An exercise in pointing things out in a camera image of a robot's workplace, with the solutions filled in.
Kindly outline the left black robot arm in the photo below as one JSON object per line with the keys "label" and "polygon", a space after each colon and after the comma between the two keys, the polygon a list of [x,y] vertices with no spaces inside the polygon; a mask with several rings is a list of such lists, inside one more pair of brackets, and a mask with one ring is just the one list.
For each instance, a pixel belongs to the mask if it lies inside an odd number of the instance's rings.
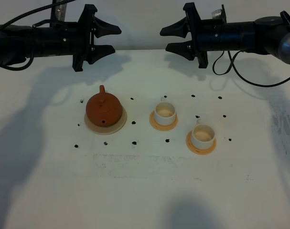
{"label": "left black robot arm", "polygon": [[[111,45],[95,45],[94,39],[106,35],[121,34],[121,29],[95,16],[97,8],[86,4],[77,22],[65,22],[67,0],[54,0],[43,6],[0,25],[0,68],[10,71],[27,69],[36,57],[73,57],[72,68],[81,72],[84,62],[93,64],[111,55]],[[43,10],[51,10],[49,19],[32,26],[17,26],[22,18]]]}

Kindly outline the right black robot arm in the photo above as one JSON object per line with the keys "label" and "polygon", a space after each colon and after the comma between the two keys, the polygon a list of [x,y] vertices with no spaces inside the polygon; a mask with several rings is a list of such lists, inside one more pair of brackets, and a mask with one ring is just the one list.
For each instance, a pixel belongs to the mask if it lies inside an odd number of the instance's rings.
{"label": "right black robot arm", "polygon": [[290,64],[290,16],[282,11],[279,16],[271,16],[249,22],[226,21],[225,9],[212,12],[212,18],[202,20],[194,3],[186,3],[185,18],[161,30],[161,36],[191,40],[169,43],[166,51],[180,55],[187,60],[197,59],[199,68],[208,66],[207,52],[244,51],[260,55],[273,55]]}

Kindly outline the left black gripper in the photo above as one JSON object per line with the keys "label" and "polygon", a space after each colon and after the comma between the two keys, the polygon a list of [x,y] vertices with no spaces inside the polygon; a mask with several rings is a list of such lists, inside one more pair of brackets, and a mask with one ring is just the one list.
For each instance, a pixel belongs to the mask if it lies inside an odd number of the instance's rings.
{"label": "left black gripper", "polygon": [[90,46],[90,32],[94,21],[95,36],[119,35],[121,29],[94,17],[97,8],[86,4],[77,22],[43,20],[35,25],[35,56],[73,57],[72,68],[75,72],[83,70],[83,62],[89,54],[89,64],[115,53],[111,45]]}

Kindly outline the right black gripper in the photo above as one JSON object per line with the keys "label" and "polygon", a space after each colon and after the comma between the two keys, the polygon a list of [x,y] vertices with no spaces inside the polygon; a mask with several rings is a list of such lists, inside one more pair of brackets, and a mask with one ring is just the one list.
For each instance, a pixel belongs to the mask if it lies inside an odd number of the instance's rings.
{"label": "right black gripper", "polygon": [[253,22],[223,23],[221,20],[202,20],[195,4],[186,3],[183,7],[186,17],[162,28],[160,36],[185,38],[190,32],[191,41],[169,43],[166,51],[194,60],[197,57],[199,68],[208,66],[207,53],[210,51],[249,51],[255,48]]}

